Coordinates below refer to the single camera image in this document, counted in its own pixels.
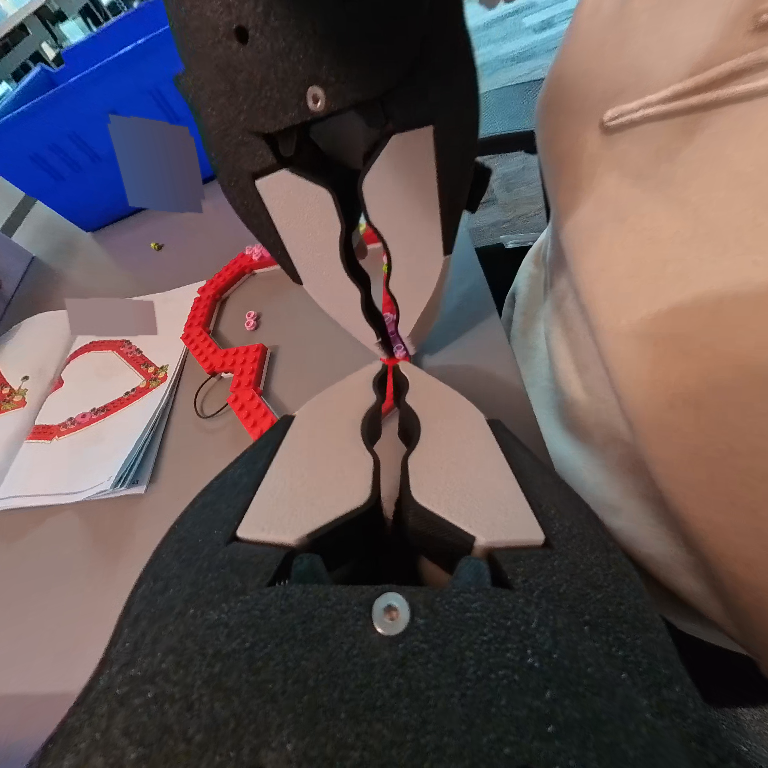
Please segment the blue plastic bin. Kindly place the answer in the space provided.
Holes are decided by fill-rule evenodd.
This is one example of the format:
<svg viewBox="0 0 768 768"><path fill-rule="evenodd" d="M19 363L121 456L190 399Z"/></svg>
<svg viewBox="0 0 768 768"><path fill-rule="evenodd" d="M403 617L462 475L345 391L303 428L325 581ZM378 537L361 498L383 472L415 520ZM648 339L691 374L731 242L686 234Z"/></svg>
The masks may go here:
<svg viewBox="0 0 768 768"><path fill-rule="evenodd" d="M2 102L1 173L86 232L131 216L110 116L184 126L204 183L215 177L174 81L182 71L165 6L144 2L36 67Z"/></svg>

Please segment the person's white undershirt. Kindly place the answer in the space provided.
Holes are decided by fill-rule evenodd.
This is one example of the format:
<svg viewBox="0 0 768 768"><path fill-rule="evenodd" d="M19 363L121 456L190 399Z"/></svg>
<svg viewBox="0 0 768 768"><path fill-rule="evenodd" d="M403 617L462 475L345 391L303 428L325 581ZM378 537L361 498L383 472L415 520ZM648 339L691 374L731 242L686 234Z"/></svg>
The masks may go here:
<svg viewBox="0 0 768 768"><path fill-rule="evenodd" d="M524 257L502 324L554 469L639 568L657 610L751 657L641 455L552 225Z"/></svg>

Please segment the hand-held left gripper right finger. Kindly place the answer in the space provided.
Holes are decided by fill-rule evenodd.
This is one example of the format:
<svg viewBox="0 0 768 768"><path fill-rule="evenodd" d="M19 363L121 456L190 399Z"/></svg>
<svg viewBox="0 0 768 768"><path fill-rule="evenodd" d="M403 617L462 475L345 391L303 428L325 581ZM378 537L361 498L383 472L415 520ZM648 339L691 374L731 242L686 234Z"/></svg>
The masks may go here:
<svg viewBox="0 0 768 768"><path fill-rule="evenodd" d="M544 532L488 420L410 362L392 368L405 447L395 521L421 556L540 548Z"/></svg>

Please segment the open instruction booklet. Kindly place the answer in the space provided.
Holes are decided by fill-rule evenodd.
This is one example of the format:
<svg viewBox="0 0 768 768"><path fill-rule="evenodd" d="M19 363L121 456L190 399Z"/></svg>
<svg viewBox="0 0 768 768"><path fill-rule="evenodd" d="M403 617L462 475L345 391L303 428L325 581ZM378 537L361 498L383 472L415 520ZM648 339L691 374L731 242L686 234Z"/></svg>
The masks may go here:
<svg viewBox="0 0 768 768"><path fill-rule="evenodd" d="M154 304L155 334L72 336L55 310L2 335L3 512L144 492L200 287L137 297Z"/></svg>

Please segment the group of pink flower studs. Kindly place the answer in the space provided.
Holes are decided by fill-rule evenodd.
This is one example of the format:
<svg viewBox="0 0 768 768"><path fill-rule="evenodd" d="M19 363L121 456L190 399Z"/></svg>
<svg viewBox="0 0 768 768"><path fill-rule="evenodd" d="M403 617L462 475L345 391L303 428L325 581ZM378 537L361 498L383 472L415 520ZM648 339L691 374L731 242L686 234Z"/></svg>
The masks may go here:
<svg viewBox="0 0 768 768"><path fill-rule="evenodd" d="M248 255L248 257L250 257L257 264L260 264L262 266L273 265L274 259L272 259L269 252L262 245L256 244L256 245L248 246L245 249L245 254ZM396 318L396 314L394 313L394 310L395 310L395 303L389 294L387 286L384 284L382 286L382 316L386 323L386 328L389 333L389 341L391 345L392 345L393 339L399 338L402 341L398 333L397 318ZM409 361L410 359L411 359L410 354L408 354L408 358L402 359L402 360Z"/></svg>

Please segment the grey desk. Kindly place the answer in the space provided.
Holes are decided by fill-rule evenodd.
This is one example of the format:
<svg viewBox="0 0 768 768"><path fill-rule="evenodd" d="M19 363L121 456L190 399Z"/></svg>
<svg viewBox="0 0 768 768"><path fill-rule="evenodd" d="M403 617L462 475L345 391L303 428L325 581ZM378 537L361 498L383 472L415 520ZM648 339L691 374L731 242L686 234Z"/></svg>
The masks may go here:
<svg viewBox="0 0 768 768"><path fill-rule="evenodd" d="M465 216L438 322L418 365L497 418L551 464ZM88 234L2 181L2 232L34 255L2 332L67 298L142 296L207 280L256 242L216 183L201 214L147 211ZM160 252L151 242L164 244ZM260 314L254 331L245 314ZM281 416L375 356L283 271L247 278L220 309L214 338L271 351L265 399ZM87 682L124 602L178 514L250 444L227 409L197 418L206 374L188 359L148 490L2 513L2 766L24 766Z"/></svg>

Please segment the red brick heart frame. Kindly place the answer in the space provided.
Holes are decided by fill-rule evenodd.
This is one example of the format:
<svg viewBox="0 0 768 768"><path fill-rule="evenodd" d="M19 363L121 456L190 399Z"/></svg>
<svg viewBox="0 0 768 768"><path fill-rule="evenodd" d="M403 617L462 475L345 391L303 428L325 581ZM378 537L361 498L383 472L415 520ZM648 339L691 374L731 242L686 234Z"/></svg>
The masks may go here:
<svg viewBox="0 0 768 768"><path fill-rule="evenodd" d="M387 277L388 255L383 249L382 241L364 218L358 226L357 241L356 252L362 249L362 257L369 255L369 252L381 252L382 271ZM277 421L274 411L266 404L263 395L270 351L263 343L225 349L213 340L210 333L214 315L225 295L246 277L274 269L280 269L275 260L273 265L262 266L245 252L237 254L197 290L197 298L190 308L180 337L209 378L231 378L226 404L231 406L253 440L260 438ZM382 404L382 416L387 417L396 408L392 370L396 361L405 360L395 357L382 360L388 367L386 398Z"/></svg>

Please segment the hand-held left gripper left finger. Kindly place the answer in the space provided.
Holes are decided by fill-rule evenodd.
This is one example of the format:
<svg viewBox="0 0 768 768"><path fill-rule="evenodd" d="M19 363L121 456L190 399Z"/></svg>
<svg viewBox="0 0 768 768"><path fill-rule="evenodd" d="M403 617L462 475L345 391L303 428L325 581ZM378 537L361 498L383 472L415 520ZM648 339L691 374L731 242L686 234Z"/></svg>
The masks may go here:
<svg viewBox="0 0 768 768"><path fill-rule="evenodd" d="M372 504L382 517L382 406L388 367L373 362L324 389L293 416L236 536L299 548L344 532Z"/></svg>

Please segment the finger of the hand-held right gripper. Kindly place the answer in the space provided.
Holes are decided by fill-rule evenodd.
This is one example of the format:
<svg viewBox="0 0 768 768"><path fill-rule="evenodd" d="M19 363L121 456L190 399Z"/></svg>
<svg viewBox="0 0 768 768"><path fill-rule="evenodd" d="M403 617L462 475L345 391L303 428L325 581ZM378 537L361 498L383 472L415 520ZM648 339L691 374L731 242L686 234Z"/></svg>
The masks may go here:
<svg viewBox="0 0 768 768"><path fill-rule="evenodd" d="M388 255L386 284L413 358L437 322L452 258L443 242L434 127L381 142L363 169L361 194Z"/></svg>
<svg viewBox="0 0 768 768"><path fill-rule="evenodd" d="M333 193L288 169L259 178L255 187L309 296L352 337L384 357L364 316L360 288L342 261L344 229Z"/></svg>

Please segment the person's beige sweatshirt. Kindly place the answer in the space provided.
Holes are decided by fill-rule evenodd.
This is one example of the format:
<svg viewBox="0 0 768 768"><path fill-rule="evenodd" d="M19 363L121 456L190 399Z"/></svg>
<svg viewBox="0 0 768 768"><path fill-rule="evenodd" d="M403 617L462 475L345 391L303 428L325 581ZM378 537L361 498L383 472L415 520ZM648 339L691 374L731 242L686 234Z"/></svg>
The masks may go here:
<svg viewBox="0 0 768 768"><path fill-rule="evenodd" d="M544 81L550 243L691 565L766 670L766 2L580 2Z"/></svg>

